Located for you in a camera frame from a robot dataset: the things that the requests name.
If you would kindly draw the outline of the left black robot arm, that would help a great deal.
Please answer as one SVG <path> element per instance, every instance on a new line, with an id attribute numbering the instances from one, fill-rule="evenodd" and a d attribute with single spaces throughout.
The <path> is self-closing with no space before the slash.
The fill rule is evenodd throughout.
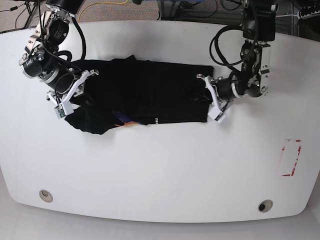
<path id="1" fill-rule="evenodd" d="M 259 98 L 268 90 L 270 74 L 271 45 L 276 34 L 276 0 L 244 0 L 242 2 L 242 24 L 227 25 L 221 28 L 209 44 L 220 61 L 217 65 L 227 67 L 231 73 L 227 78 L 212 78 L 198 74 L 196 77 L 205 82 L 212 97 L 208 117 L 220 123 L 225 111 L 234 99 L 245 95 Z M 228 31 L 241 31 L 245 39 L 240 50 L 240 60 L 230 63 L 219 47 L 219 38 Z"/>

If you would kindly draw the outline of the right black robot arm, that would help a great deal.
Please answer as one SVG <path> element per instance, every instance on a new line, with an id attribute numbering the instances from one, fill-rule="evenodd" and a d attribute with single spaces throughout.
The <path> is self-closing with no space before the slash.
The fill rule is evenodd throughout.
<path id="1" fill-rule="evenodd" d="M 74 113 L 71 99 L 83 95 L 85 81 L 99 75 L 96 69 L 82 70 L 75 66 L 72 64 L 72 53 L 59 50 L 69 33 L 69 24 L 73 23 L 81 38 L 81 59 L 85 59 L 86 40 L 76 20 L 82 5 L 81 0 L 46 1 L 48 10 L 39 12 L 38 25 L 19 60 L 19 66 L 26 77 L 38 78 L 51 88 L 46 98 L 54 103 L 58 118 Z"/>

